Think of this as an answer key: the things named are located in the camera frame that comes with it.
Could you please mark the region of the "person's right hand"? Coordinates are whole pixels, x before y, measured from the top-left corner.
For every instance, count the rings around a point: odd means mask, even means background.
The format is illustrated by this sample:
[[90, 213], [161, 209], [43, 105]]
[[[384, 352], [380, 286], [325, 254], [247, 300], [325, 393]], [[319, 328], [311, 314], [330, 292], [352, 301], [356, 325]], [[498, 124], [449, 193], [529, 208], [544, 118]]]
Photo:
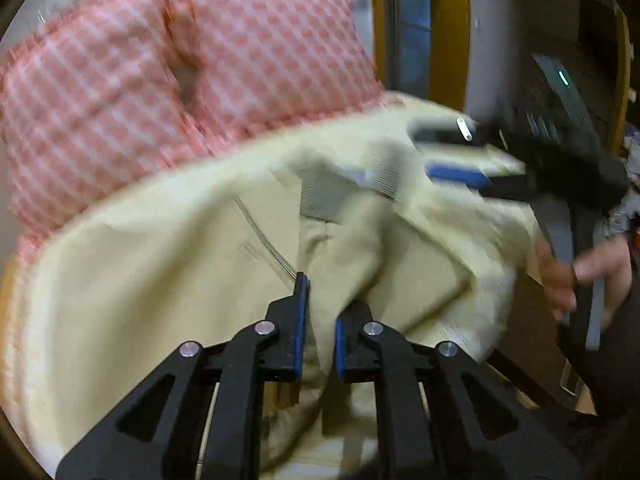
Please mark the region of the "person's right hand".
[[586, 286], [603, 280], [605, 292], [601, 328], [605, 330], [629, 295], [634, 280], [629, 244], [623, 236], [604, 240], [583, 252], [571, 264], [565, 264], [553, 257], [548, 240], [540, 234], [536, 257], [544, 293], [551, 301], [552, 312], [558, 322], [576, 310], [577, 285]]

